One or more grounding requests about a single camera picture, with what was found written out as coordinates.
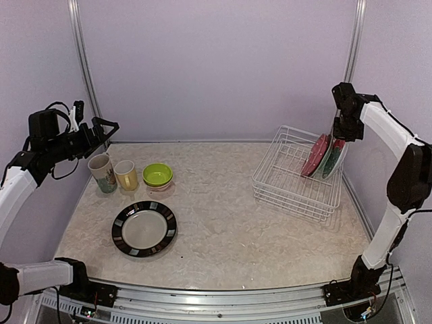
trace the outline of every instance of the table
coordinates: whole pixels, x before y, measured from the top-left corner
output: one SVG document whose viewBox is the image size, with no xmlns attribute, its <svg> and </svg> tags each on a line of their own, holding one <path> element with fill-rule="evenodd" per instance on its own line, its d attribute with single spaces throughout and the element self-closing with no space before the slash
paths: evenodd
<svg viewBox="0 0 432 324">
<path fill-rule="evenodd" d="M 56 256 L 83 261 L 93 278 L 159 288 L 250 290 L 349 277 L 369 241 L 346 189 L 330 226 L 256 200 L 252 174 L 268 146 L 112 144 L 113 164 L 130 159 L 141 173 L 150 163 L 166 163 L 173 184 L 154 192 L 138 174 L 135 191 L 103 194 L 91 179 Z M 117 214 L 140 200 L 167 205 L 178 223 L 175 240 L 144 259 L 123 254 L 111 239 Z"/>
</svg>

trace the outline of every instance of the dish rack wire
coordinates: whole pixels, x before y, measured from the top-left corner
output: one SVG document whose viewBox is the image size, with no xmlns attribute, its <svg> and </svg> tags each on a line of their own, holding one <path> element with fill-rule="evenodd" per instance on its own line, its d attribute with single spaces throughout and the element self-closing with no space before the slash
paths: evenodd
<svg viewBox="0 0 432 324">
<path fill-rule="evenodd" d="M 339 207 L 343 163 L 325 180 L 320 171 L 313 178 L 300 175 L 318 137 L 281 126 L 252 176 L 254 196 L 290 213 L 326 222 Z"/>
</svg>

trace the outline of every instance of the black plate rim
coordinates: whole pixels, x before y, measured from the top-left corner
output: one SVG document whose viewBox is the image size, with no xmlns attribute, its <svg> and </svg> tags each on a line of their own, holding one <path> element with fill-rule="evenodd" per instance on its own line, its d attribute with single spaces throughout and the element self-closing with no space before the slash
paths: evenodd
<svg viewBox="0 0 432 324">
<path fill-rule="evenodd" d="M 165 232 L 165 236 L 163 237 L 162 241 L 151 248 L 132 248 L 123 239 L 122 228 L 124 223 L 129 217 L 133 216 L 139 211 L 156 211 L 167 221 L 167 231 Z M 114 219 L 113 227 L 111 228 L 111 237 L 113 238 L 115 246 L 124 254 L 127 254 L 131 257 L 144 258 L 161 252 L 164 248 L 166 248 L 174 239 L 174 236 L 176 236 L 176 232 L 177 221 L 172 210 L 161 202 L 145 200 L 134 202 L 130 206 L 127 206 L 125 209 L 123 209 L 119 215 L 117 215 L 117 217 Z"/>
</svg>

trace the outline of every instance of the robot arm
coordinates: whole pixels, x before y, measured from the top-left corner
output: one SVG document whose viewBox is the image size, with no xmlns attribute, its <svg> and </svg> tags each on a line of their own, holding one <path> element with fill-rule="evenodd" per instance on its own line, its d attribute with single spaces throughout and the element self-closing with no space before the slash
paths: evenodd
<svg viewBox="0 0 432 324">
<path fill-rule="evenodd" d="M 56 163 L 89 157 L 119 129 L 117 123 L 97 117 L 92 119 L 92 128 L 86 123 L 81 124 L 83 109 L 84 103 L 76 101 L 74 108 L 66 115 L 51 109 L 50 105 L 28 118 L 30 136 L 23 151 L 7 165 L 0 187 L 0 246 L 22 205 L 46 176 L 53 173 Z M 61 134 L 57 116 L 64 118 L 68 124 Z M 112 130 L 105 134 L 103 126 L 111 126 Z M 69 287 L 71 291 L 88 295 L 90 282 L 84 263 L 69 259 L 31 265 L 0 263 L 1 304 L 10 305 L 19 296 L 53 286 Z"/>
<path fill-rule="evenodd" d="M 323 286 L 328 306 L 378 295 L 378 280 L 386 260 L 401 242 L 412 212 L 421 208 L 432 188 L 432 148 L 418 139 L 388 111 L 376 95 L 357 94 L 351 84 L 332 90 L 340 116 L 333 135 L 345 141 L 362 140 L 368 125 L 399 161 L 387 183 L 387 206 L 372 242 L 353 266 L 349 281 Z"/>
</svg>

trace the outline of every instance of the white wall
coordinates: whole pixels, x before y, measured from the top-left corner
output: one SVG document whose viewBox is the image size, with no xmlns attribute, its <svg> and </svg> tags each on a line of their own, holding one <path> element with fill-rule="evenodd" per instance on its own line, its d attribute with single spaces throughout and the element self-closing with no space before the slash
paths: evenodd
<svg viewBox="0 0 432 324">
<path fill-rule="evenodd" d="M 80 2 L 86 50 L 114 140 L 270 139 L 328 132 L 355 1 Z"/>
<path fill-rule="evenodd" d="M 432 3 L 378 1 L 367 3 L 354 87 L 377 94 L 414 133 L 432 142 Z M 366 129 L 364 140 L 350 147 L 345 170 L 377 228 L 385 209 L 385 188 L 396 160 Z M 431 199 L 424 207 L 432 207 Z M 411 222 L 393 261 L 401 266 L 419 323 L 432 323 L 432 215 Z"/>
<path fill-rule="evenodd" d="M 0 168 L 22 149 L 28 116 L 53 101 L 87 101 L 66 1 L 0 1 Z M 90 107 L 86 116 L 91 117 Z M 57 175 L 74 164 L 63 164 Z M 0 249 L 4 263 L 50 260 L 90 174 L 81 162 L 61 181 L 48 177 L 12 223 Z M 9 323 L 22 323 L 21 299 Z M 0 307 L 0 320 L 7 313 Z"/>
</svg>

